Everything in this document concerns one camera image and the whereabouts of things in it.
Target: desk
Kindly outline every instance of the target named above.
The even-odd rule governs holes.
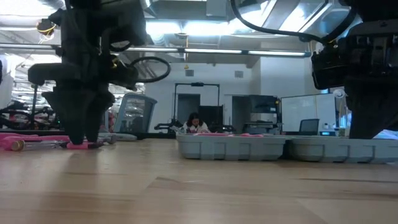
[[[0,152],[1,224],[398,220],[398,167],[181,159],[176,140]]]

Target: gray plastic tray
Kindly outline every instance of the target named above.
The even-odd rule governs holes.
[[[178,134],[177,141],[186,159],[274,161],[282,155],[286,138]]]
[[[301,161],[377,163],[398,161],[398,141],[384,139],[292,138],[290,153]]]

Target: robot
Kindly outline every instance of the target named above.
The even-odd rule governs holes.
[[[350,12],[322,38],[255,26],[242,18],[236,0],[230,1],[235,16],[256,31],[323,44],[324,49],[312,56],[314,85],[319,90],[345,88],[347,106],[352,111],[350,138],[372,139],[383,129],[398,131],[398,7],[394,1],[340,0],[340,4],[351,7]],[[363,23],[336,41],[357,15]]]
[[[53,92],[42,93],[59,115],[75,145],[96,142],[104,112],[115,102],[110,83],[135,90],[138,71],[112,52],[146,42],[140,1],[66,0],[48,20],[61,27],[62,44],[55,49],[61,63],[35,64],[28,79],[36,85],[55,80]],[[123,47],[114,44],[127,42]]]
[[[371,139],[383,129],[398,130],[398,10],[393,1],[341,0],[351,6],[349,16],[323,38],[255,26],[241,17],[236,0],[230,1],[236,17],[254,30],[324,45],[312,56],[314,84],[320,90],[345,87],[353,112],[351,138]],[[145,44],[146,23],[136,0],[66,0],[65,4],[67,10],[49,16],[62,30],[62,46],[55,49],[62,63],[32,66],[29,81],[43,85],[55,80],[53,92],[42,95],[59,114],[72,143],[81,144],[84,136],[96,142],[102,114],[114,103],[109,83],[133,90],[137,82],[137,70],[125,66],[111,51]],[[363,23],[335,41],[357,14]],[[121,41],[128,44],[113,45]]]

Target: door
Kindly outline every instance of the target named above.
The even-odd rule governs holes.
[[[178,94],[177,119],[183,124],[189,115],[198,112],[200,106],[200,94]]]
[[[232,96],[232,126],[238,134],[245,123],[250,122],[251,102],[248,96]]]

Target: person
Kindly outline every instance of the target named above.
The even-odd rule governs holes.
[[[209,133],[209,129],[205,122],[199,118],[198,113],[191,113],[188,121],[185,122],[183,128],[187,130],[187,133]]]

